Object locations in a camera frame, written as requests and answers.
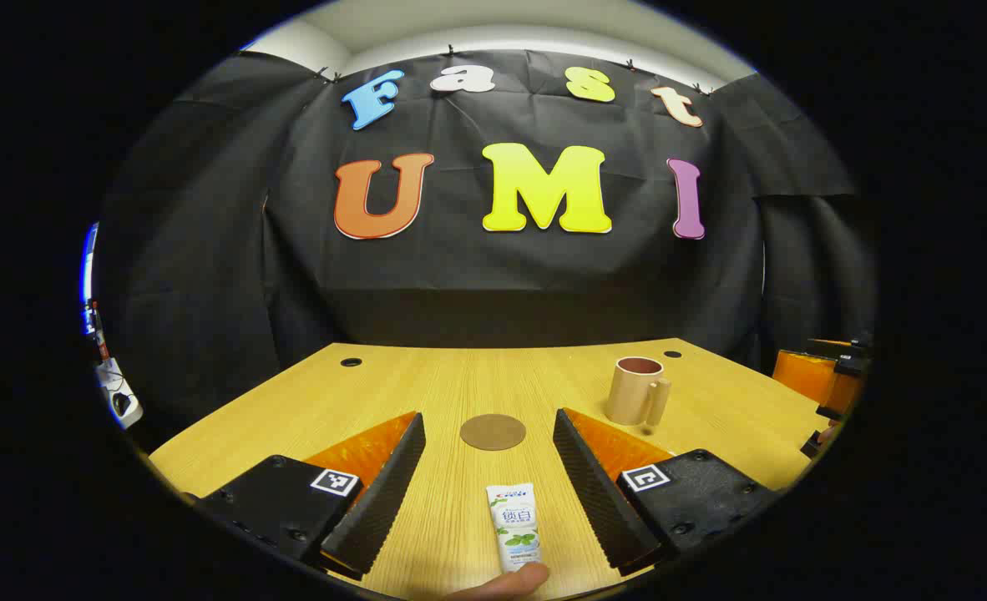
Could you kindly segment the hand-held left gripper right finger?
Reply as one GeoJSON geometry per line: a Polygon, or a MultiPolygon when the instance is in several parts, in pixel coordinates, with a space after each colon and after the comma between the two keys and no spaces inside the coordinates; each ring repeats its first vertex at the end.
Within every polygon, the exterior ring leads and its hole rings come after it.
{"type": "Polygon", "coordinates": [[[706,449],[670,454],[570,408],[557,411],[552,441],[623,577],[733,533],[779,497],[706,449]]]}

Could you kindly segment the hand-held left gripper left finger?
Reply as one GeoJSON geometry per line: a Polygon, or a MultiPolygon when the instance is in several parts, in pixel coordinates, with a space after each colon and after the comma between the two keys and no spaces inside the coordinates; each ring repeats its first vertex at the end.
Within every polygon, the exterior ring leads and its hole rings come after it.
{"type": "Polygon", "coordinates": [[[410,411],[306,459],[261,454],[183,495],[273,556],[361,579],[387,542],[425,447],[423,414],[410,411]]]}

